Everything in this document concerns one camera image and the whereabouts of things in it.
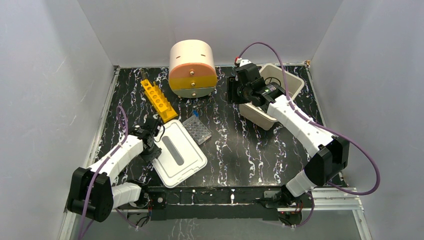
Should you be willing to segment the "white plastic bin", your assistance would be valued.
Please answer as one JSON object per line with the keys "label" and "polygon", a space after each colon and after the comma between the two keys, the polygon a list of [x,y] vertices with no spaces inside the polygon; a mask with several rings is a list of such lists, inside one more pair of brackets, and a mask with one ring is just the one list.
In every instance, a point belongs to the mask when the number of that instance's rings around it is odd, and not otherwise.
{"label": "white plastic bin", "polygon": [[[285,89],[282,69],[279,66],[267,63],[265,65],[259,65],[259,67],[259,73],[264,79],[267,79],[267,83],[269,81],[275,82]],[[294,100],[305,86],[305,81],[286,70],[284,72],[289,88],[290,98]],[[241,116],[266,131],[270,130],[271,127],[278,122],[277,119],[269,116],[260,107],[255,107],[252,103],[240,104],[239,113]]]}

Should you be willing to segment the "yellow test tube rack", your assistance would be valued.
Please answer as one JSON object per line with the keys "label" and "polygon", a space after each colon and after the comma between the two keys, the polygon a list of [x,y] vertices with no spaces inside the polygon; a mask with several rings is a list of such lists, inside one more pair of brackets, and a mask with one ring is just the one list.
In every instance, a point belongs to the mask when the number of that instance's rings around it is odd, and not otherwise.
{"label": "yellow test tube rack", "polygon": [[144,79],[141,80],[140,83],[144,89],[146,97],[164,123],[167,123],[178,116],[171,103],[155,82],[151,83],[148,79]]}

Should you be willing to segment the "white bin lid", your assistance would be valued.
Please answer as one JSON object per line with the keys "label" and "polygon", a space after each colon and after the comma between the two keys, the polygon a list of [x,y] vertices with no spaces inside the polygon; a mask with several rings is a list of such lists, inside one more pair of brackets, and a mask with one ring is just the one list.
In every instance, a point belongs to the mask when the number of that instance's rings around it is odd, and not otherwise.
{"label": "white bin lid", "polygon": [[164,133],[160,131],[155,139],[161,154],[152,165],[166,188],[175,188],[208,163],[205,154],[178,120],[165,123]]}

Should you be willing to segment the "blue capped vial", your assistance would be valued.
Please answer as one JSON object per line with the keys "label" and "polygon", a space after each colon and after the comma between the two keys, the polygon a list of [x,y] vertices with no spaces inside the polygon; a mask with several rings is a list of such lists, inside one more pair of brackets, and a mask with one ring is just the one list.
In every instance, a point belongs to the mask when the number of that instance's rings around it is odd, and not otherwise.
{"label": "blue capped vial", "polygon": [[199,117],[199,113],[196,110],[192,111],[193,115],[196,116],[197,118]]}

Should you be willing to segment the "clear plastic tube rack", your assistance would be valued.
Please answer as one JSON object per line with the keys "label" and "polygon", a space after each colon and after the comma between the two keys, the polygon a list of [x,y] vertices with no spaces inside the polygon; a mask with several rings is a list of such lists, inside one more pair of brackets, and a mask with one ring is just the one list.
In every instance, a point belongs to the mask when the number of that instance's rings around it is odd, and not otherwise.
{"label": "clear plastic tube rack", "polygon": [[212,132],[200,121],[199,117],[196,115],[192,115],[186,119],[182,125],[198,145],[202,145],[212,137]]}

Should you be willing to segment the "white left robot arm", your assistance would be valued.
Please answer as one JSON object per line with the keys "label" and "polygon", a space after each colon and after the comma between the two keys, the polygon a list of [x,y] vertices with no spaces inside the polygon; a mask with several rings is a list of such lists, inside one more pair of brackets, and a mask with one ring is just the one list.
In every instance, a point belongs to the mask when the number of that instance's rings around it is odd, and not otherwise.
{"label": "white left robot arm", "polygon": [[129,127],[122,106],[116,109],[123,138],[100,160],[87,168],[77,168],[71,177],[66,209],[96,222],[105,221],[121,206],[162,210],[166,194],[131,180],[114,185],[113,181],[136,158],[151,164],[163,185],[172,189],[207,165],[207,157],[189,130],[176,120],[176,112],[158,86],[142,80],[144,92],[165,119],[148,116],[144,123]]}

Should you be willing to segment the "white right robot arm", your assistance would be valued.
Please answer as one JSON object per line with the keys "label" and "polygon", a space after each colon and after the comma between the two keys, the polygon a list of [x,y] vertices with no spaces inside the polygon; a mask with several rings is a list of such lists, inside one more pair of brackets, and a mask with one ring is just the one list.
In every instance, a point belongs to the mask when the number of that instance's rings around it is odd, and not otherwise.
{"label": "white right robot arm", "polygon": [[348,165],[350,143],[341,136],[316,127],[276,82],[266,83],[257,65],[240,60],[236,76],[228,79],[227,100],[234,104],[253,104],[280,122],[303,145],[309,162],[285,183],[275,196],[288,207],[295,207],[302,194],[325,185]]}

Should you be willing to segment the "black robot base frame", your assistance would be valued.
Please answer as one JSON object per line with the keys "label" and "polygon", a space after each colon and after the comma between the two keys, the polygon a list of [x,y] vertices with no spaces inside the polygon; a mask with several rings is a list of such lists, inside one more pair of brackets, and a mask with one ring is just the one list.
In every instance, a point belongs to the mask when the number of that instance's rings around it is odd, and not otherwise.
{"label": "black robot base frame", "polygon": [[281,194],[279,186],[144,187],[139,201],[118,207],[128,214],[151,214],[152,221],[176,219],[262,219],[300,224],[311,196]]}

